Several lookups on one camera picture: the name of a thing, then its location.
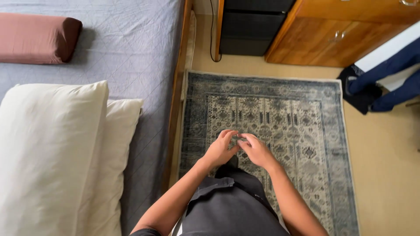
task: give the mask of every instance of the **rug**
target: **rug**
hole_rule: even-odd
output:
[[[243,77],[189,71],[179,177],[224,129],[263,140],[330,236],[357,236],[356,206],[335,80]],[[281,215],[268,173],[241,150],[239,167],[259,178]]]

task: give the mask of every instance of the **bed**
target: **bed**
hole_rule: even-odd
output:
[[[168,188],[191,7],[190,0],[0,3],[0,12],[68,16],[83,23],[68,64],[0,63],[0,101],[16,84],[89,84],[104,79],[110,99],[145,99],[124,172],[123,235]]]

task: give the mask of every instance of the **hand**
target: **hand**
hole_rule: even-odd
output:
[[[253,134],[238,134],[239,138],[247,141],[238,140],[238,145],[246,152],[252,163],[264,169],[272,165],[277,165],[278,161],[268,150],[267,146]]]
[[[223,165],[239,151],[238,145],[228,149],[232,136],[237,135],[238,131],[225,129],[220,132],[219,137],[214,141],[202,159],[208,161],[211,167]]]

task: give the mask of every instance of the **pillow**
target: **pillow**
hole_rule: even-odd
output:
[[[85,235],[120,236],[120,198],[143,99],[108,101],[102,155]]]
[[[0,62],[61,64],[70,60],[82,23],[63,16],[0,13]]]
[[[0,235],[81,231],[107,99],[106,81],[25,84],[6,93],[0,105]]]

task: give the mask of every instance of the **bolster pillow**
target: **bolster pillow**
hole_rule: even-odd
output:
[[[68,62],[81,28],[81,21],[70,17],[0,13],[0,62]]]

